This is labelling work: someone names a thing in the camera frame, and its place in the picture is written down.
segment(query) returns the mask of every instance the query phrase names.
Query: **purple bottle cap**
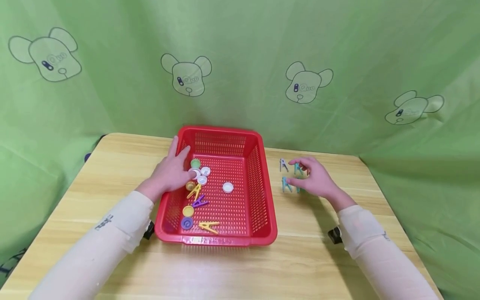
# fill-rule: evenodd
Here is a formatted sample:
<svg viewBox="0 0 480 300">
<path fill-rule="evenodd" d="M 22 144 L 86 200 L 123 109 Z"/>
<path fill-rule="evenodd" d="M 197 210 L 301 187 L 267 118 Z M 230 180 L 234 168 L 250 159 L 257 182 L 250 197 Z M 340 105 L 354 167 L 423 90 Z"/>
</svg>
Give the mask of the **purple bottle cap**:
<svg viewBox="0 0 480 300">
<path fill-rule="evenodd" d="M 181 227 L 185 230 L 189 230 L 193 227 L 193 219 L 189 216 L 186 216 L 181 221 Z"/>
</svg>

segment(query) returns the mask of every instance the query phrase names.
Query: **purple clothespin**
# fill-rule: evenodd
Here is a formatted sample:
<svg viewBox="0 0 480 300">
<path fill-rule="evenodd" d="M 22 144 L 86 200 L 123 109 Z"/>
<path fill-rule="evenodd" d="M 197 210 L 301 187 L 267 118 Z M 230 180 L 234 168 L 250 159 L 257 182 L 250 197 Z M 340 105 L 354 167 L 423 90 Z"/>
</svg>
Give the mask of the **purple clothespin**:
<svg viewBox="0 0 480 300">
<path fill-rule="evenodd" d="M 208 204 L 208 201 L 202 202 L 202 199 L 204 198 L 205 195 L 201 195 L 195 202 L 192 203 L 193 208 L 197 208 L 199 206 Z"/>
</svg>

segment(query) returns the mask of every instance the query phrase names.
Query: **yellow clothespin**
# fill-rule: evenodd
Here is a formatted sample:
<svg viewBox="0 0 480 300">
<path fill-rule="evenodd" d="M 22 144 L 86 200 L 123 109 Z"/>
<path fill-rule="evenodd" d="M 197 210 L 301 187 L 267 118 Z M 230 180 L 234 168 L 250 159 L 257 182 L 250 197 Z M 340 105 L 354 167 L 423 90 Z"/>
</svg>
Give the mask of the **yellow clothespin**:
<svg viewBox="0 0 480 300">
<path fill-rule="evenodd" d="M 211 229 L 210 226 L 219 225 L 219 224 L 220 222 L 199 222 L 198 227 L 200 227 L 201 229 L 210 231 L 211 233 L 218 234 L 218 232 L 215 229 Z"/>
<path fill-rule="evenodd" d="M 187 199 L 190 198 L 193 195 L 193 193 L 195 193 L 195 201 L 197 201 L 198 194 L 200 193 L 201 188 L 202 186 L 200 184 L 197 184 L 197 186 L 194 187 L 193 190 L 188 194 Z"/>
</svg>

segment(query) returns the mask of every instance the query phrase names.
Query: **wooden table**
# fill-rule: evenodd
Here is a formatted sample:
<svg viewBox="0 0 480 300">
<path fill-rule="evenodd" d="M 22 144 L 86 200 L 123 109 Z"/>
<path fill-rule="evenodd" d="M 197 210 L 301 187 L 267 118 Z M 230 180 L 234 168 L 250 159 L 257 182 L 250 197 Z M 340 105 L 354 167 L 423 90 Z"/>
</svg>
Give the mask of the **wooden table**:
<svg viewBox="0 0 480 300">
<path fill-rule="evenodd" d="M 104 137 L 0 290 L 26 299 L 40 279 L 117 201 L 148 177 L 171 139 L 114 133 Z M 310 155 L 335 182 L 377 217 L 438 292 L 367 167 L 354 156 L 265 149 L 278 238 L 269 247 L 165 244 L 153 236 L 115 270 L 97 299 L 377 299 L 355 262 L 333 245 L 337 225 L 328 203 L 282 193 L 279 159 Z"/>
</svg>

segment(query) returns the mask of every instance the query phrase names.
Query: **finger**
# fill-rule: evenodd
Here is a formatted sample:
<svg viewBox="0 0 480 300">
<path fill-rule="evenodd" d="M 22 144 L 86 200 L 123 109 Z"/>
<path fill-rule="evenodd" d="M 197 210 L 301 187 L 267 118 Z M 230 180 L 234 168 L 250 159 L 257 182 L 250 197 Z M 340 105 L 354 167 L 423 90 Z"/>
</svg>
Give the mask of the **finger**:
<svg viewBox="0 0 480 300">
<path fill-rule="evenodd" d="M 179 144 L 179 137 L 176 135 L 173 137 L 172 143 L 170 144 L 170 148 L 168 149 L 168 156 L 169 157 L 175 157 L 175 154 L 177 153 L 177 146 Z"/>
<path fill-rule="evenodd" d="M 305 179 L 287 178 L 287 183 L 305 189 Z"/>
<path fill-rule="evenodd" d="M 185 183 L 189 182 L 190 180 L 194 179 L 195 176 L 197 176 L 197 173 L 195 171 L 185 171 L 183 174 L 182 174 L 182 178 L 183 178 L 183 181 L 185 181 Z"/>
<path fill-rule="evenodd" d="M 304 170 L 304 171 L 305 171 L 306 169 L 308 169 L 308 168 L 307 168 L 306 166 L 304 166 L 303 164 L 299 164 L 299 166 L 300 166 L 300 168 L 301 168 L 302 170 Z"/>
<path fill-rule="evenodd" d="M 288 162 L 289 165 L 301 164 L 306 168 L 311 168 L 313 166 L 313 161 L 308 157 L 298 157 L 294 158 Z"/>
<path fill-rule="evenodd" d="M 190 146 L 186 146 L 178 155 L 177 157 L 183 161 L 187 158 L 188 153 L 190 152 Z"/>
</svg>

